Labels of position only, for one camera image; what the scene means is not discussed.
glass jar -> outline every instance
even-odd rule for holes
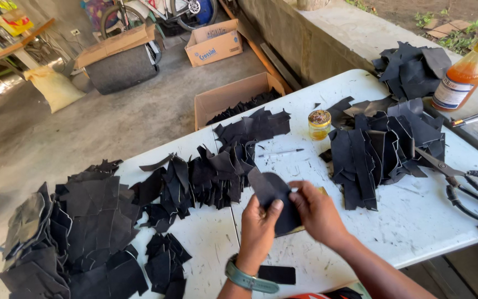
[[[322,140],[331,131],[331,114],[326,110],[315,110],[309,114],[309,136],[313,140]]]

concrete floor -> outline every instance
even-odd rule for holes
[[[32,83],[9,77],[16,86],[0,96],[0,246],[13,210],[44,181],[53,190],[102,159],[126,160],[192,133],[195,94],[265,71],[246,43],[244,53],[197,68],[184,46],[163,53],[156,78],[107,96],[92,90],[55,114]]]

white folding table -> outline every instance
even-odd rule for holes
[[[344,209],[340,186],[328,175],[328,164],[318,155],[330,147],[329,139],[313,141],[308,135],[307,116],[314,110],[327,109],[339,100],[352,96],[355,102],[383,99],[389,95],[387,88],[377,78],[364,70],[351,70],[315,85],[294,92],[263,105],[273,113],[282,109],[291,114],[290,133],[258,143],[255,162],[261,172],[274,172],[285,181],[309,180],[324,187],[335,202],[337,210],[349,232],[365,246],[396,268],[406,267],[478,242],[478,221],[453,207],[446,197],[446,181],[440,173],[424,170],[428,178],[405,176],[394,185],[382,185],[376,190],[378,212],[357,208]],[[253,111],[236,115],[220,122],[223,126],[239,121]],[[221,146],[215,141],[212,129],[218,124],[172,141],[131,158],[121,164],[117,175],[121,184],[130,186],[145,180],[150,173],[139,169],[141,165],[157,163],[169,153],[188,160],[198,156],[196,147],[208,146],[213,153]],[[478,151],[446,128],[446,163],[458,170],[478,170]],[[259,158],[262,153],[276,153],[303,148],[304,151],[287,155]],[[184,264],[187,278],[185,298],[215,298],[225,281],[224,266],[227,259],[238,252],[241,236],[241,214],[251,188],[245,188],[241,203],[217,211],[204,206],[190,209],[191,216],[177,219],[170,227],[182,245],[193,256]],[[463,204],[478,212],[478,203],[463,197]],[[132,242],[139,252],[143,265],[146,244],[154,229],[143,228]],[[254,298],[284,298],[285,296],[332,290],[357,280],[352,269],[329,248],[315,242],[306,231],[276,238],[269,256],[263,264],[296,268],[296,285],[281,286],[274,295],[254,292]],[[146,292],[143,298],[161,298]]]

concrete ledge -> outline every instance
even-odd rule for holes
[[[301,77],[303,86],[355,68],[374,72],[371,60],[379,58],[384,49],[397,48],[397,41],[416,47],[439,47],[343,0],[331,0],[326,7],[315,11],[297,10],[296,0],[239,0],[239,3],[263,38]],[[461,58],[449,50],[446,52],[453,63]],[[446,119],[460,119],[476,112],[478,89],[461,110],[440,114]],[[478,122],[455,131],[478,148]]]

green watch strap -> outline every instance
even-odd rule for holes
[[[248,275],[239,270],[235,266],[236,259],[237,255],[234,255],[228,260],[228,264],[226,264],[226,276],[231,282],[245,289],[256,290],[262,293],[274,294],[279,291],[277,283]]]

